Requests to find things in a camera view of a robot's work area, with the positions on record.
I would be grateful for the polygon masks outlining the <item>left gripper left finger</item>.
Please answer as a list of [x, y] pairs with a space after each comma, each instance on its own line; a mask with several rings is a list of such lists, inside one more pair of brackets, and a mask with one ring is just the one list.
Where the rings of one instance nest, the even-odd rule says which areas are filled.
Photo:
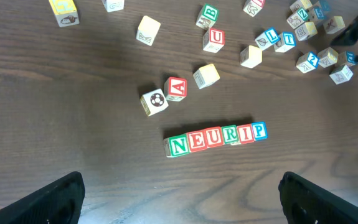
[[85, 185], [80, 172], [71, 172], [0, 209], [0, 224], [77, 224]]

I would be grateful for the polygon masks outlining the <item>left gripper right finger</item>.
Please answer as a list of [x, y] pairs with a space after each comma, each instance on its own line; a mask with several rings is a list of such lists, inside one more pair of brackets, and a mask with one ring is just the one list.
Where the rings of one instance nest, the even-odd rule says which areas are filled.
[[294, 172], [285, 172], [278, 190], [288, 223], [358, 223], [358, 207]]

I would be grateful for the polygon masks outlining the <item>blue P block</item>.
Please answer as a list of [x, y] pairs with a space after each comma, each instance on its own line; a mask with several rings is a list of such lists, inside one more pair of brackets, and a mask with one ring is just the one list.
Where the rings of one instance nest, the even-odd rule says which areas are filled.
[[264, 121], [252, 123], [252, 131], [255, 141], [268, 139], [268, 131], [266, 130], [266, 124]]

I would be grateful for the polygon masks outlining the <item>green R block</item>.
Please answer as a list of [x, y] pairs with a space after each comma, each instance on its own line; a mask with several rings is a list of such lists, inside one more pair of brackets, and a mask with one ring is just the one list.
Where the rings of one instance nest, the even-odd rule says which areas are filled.
[[238, 143], [238, 132], [236, 125], [222, 126], [224, 144]]

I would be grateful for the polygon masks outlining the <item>red E block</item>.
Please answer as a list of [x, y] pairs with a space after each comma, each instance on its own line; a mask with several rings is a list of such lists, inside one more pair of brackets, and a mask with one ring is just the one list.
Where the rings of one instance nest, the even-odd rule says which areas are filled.
[[188, 132], [187, 140], [190, 152], [204, 151], [207, 149], [204, 130]]

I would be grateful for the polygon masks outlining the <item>green N block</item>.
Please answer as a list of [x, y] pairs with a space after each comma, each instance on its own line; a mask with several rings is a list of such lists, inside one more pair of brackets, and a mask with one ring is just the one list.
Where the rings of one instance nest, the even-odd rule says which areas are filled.
[[179, 157], [190, 153], [186, 134], [166, 138], [163, 144], [166, 157]]

